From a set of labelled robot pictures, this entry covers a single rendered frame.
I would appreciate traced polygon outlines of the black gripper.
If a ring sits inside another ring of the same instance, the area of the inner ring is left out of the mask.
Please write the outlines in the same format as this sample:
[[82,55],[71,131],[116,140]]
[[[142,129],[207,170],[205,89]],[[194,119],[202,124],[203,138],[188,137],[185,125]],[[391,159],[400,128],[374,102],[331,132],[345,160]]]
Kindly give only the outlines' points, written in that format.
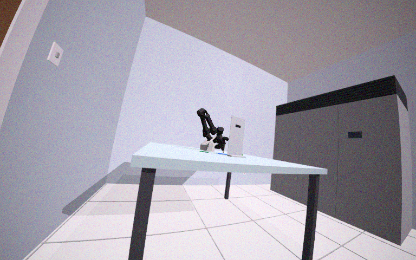
[[222,137],[222,136],[219,136],[220,137],[220,139],[221,139],[221,141],[218,141],[218,144],[217,145],[215,145],[215,149],[220,149],[221,148],[221,150],[223,151],[224,150],[224,148],[225,148],[225,144],[226,144],[226,142],[225,142],[225,140],[229,140],[229,138],[228,137]]

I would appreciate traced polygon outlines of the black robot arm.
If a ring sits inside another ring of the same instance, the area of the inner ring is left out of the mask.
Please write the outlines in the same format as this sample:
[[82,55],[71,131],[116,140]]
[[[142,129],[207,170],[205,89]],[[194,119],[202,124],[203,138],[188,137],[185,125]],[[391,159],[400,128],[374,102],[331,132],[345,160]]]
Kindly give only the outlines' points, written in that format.
[[[210,136],[210,133],[212,135],[216,134],[217,136],[213,139],[213,143],[218,144],[218,141],[221,141],[219,136],[222,136],[224,128],[223,127],[217,127],[216,128],[214,126],[211,118],[210,118],[210,115],[207,113],[207,111],[205,109],[203,109],[203,108],[199,109],[197,111],[197,114],[200,117],[201,123],[203,125],[203,137],[206,137],[207,141],[210,141],[213,138],[213,137]],[[210,128],[207,127],[206,121],[207,121]]]

